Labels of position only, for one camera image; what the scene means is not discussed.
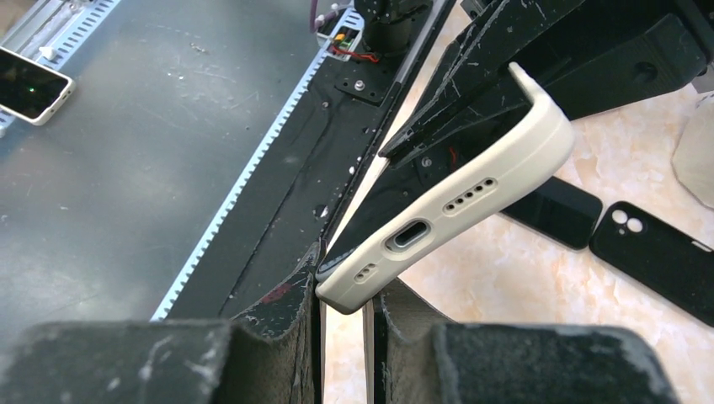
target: smartphone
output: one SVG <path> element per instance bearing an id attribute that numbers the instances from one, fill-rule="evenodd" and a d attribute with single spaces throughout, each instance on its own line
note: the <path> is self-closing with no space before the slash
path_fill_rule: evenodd
<path id="1" fill-rule="evenodd" d="M 617 202 L 595 230 L 590 251 L 714 327 L 714 252 L 704 243 Z"/>
<path id="2" fill-rule="evenodd" d="M 501 213 L 566 247 L 582 250 L 602 210 L 598 197 L 552 177 Z"/>
<path id="3" fill-rule="evenodd" d="M 367 238 L 317 286 L 318 298 L 343 314 L 359 310 L 419 259 L 542 185 L 570 157 L 570 121 L 518 64 L 509 70 L 532 103 L 523 120 Z"/>
<path id="4" fill-rule="evenodd" d="M 0 47 L 0 109 L 43 125 L 75 88 L 70 78 Z"/>

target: gray table surface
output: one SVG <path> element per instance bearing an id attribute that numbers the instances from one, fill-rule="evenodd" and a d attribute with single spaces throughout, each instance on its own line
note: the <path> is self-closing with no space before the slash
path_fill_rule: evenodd
<path id="1" fill-rule="evenodd" d="M 307 2 L 122 0 L 66 106 L 0 140 L 0 349 L 148 319 L 316 52 Z"/>

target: perforated metal strip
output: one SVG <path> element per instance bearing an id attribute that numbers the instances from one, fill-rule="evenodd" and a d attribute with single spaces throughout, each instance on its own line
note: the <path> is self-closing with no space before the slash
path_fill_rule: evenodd
<path id="1" fill-rule="evenodd" d="M 348 10 L 342 15 L 342 18 L 340 19 L 338 24 L 335 26 L 333 32 L 331 33 L 331 36 L 335 36 L 337 34 L 337 31 L 343 27 L 362 30 L 364 27 L 364 20 L 352 8 L 348 8 Z M 253 171 L 258 166 L 260 160 L 270 148 L 270 145 L 280 135 L 280 131 L 283 125 L 285 124 L 285 122 L 287 122 L 288 118 L 290 118 L 290 114 L 292 114 L 293 110 L 295 110 L 295 107 L 300 101 L 302 94 L 307 91 L 307 84 L 312 80 L 313 77 L 315 77 L 317 70 L 328 57 L 328 46 L 329 43 L 325 43 L 322 46 L 320 51 L 315 56 L 315 59 L 312 60 L 311 65 L 305 71 L 305 74 L 303 74 L 301 80 L 297 83 L 297 86 L 288 98 L 288 101 L 283 106 L 283 109 L 278 114 L 278 117 L 270 126 L 270 129 L 268 129 L 268 133 L 265 134 L 263 141 L 261 141 L 260 145 L 256 148 L 255 153 L 248 162 L 248 165 L 243 169 L 241 175 L 238 177 L 238 180 L 233 185 L 231 191 L 228 193 L 226 200 L 224 200 L 223 204 L 221 204 L 221 208 L 216 213 L 216 216 L 214 216 L 213 220 L 208 225 L 208 228 L 205 230 L 198 244 L 196 244 L 196 247 L 191 253 L 189 260 L 181 269 L 181 272 L 178 273 L 178 276 L 174 280 L 167 294 L 163 297 L 161 304 L 152 316 L 152 321 L 163 320 L 166 315 L 171 311 L 173 303 L 176 301 L 176 298 L 179 297 L 179 294 L 184 289 L 186 282 L 189 281 L 189 278 L 191 277 L 191 274 L 194 272 L 196 265 L 198 265 L 201 257 L 203 256 L 204 251 L 208 248 L 210 242 L 213 240 L 213 236 L 217 234 L 218 229 L 221 227 L 221 224 L 226 219 L 226 215 L 228 214 L 228 212 L 230 212 L 231 209 L 233 209 L 233 206 L 236 205 L 236 202 L 241 194 L 243 187 L 248 182 L 248 179 L 253 174 Z"/>
<path id="2" fill-rule="evenodd" d="M 78 13 L 74 13 L 70 9 L 76 6 L 68 3 L 46 24 L 41 24 L 42 28 L 29 39 L 25 49 L 13 51 L 18 51 L 23 56 L 27 56 L 43 66 L 59 71 L 84 41 L 109 16 L 109 13 L 114 10 L 119 1 L 96 0 L 93 3 L 87 3 Z M 52 46 L 57 50 L 57 56 L 51 61 L 39 56 L 38 49 L 40 46 Z M 3 137 L 5 129 L 14 121 L 14 116 L 0 110 L 0 137 Z"/>

